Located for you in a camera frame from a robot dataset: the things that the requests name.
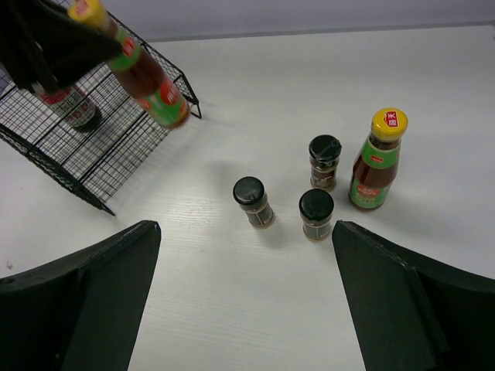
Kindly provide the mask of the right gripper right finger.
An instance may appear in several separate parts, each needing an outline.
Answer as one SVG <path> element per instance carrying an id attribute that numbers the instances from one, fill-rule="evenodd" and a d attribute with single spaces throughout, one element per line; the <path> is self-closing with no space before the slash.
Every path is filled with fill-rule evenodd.
<path id="1" fill-rule="evenodd" d="M 492 370 L 494 281 L 350 221 L 336 262 L 367 370 Z"/>

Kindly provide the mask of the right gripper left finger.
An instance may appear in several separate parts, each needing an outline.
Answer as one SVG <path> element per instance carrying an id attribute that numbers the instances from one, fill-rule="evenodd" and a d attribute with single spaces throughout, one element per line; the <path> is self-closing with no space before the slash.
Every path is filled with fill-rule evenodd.
<path id="1" fill-rule="evenodd" d="M 126 370 L 161 243 L 156 221 L 1 280 L 3 370 Z"/>

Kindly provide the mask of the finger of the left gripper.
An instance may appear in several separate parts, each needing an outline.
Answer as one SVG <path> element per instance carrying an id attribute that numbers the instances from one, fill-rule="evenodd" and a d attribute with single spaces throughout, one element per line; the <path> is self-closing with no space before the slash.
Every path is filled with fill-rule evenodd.
<path id="1" fill-rule="evenodd" d="M 1 2 L 1 69 L 21 90 L 56 93 L 120 53 L 120 43 L 55 2 Z"/>

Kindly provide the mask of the clear bottle red label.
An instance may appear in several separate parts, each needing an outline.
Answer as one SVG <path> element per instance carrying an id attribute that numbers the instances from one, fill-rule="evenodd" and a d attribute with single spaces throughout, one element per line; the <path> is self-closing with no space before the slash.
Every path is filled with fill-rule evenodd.
<path id="1" fill-rule="evenodd" d="M 91 132 L 102 121 L 100 108 L 78 86 L 36 97 L 77 132 Z"/>

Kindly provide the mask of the sauce bottle yellow cap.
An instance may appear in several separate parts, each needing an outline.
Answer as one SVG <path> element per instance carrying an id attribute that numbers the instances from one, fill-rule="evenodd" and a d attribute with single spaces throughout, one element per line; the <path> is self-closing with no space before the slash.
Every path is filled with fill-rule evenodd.
<path id="1" fill-rule="evenodd" d="M 372 118 L 370 133 L 353 164 L 349 200 L 359 209 L 381 207 L 398 173 L 401 139 L 408 128 L 407 115 L 386 107 Z"/>
<path id="2" fill-rule="evenodd" d="M 100 1 L 76 1 L 67 14 L 121 45 L 121 54 L 107 65 L 124 90 L 159 125 L 173 129 L 188 120 L 190 108 L 178 87 L 144 47 L 109 16 Z"/>

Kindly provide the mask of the spice jar taped lid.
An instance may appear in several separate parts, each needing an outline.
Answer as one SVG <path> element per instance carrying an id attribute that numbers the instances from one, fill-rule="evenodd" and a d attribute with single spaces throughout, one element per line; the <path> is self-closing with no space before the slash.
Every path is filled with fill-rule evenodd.
<path id="1" fill-rule="evenodd" d="M 309 143 L 311 166 L 310 183 L 313 188 L 332 192 L 336 187 L 336 170 L 342 145 L 332 135 L 321 134 Z"/>

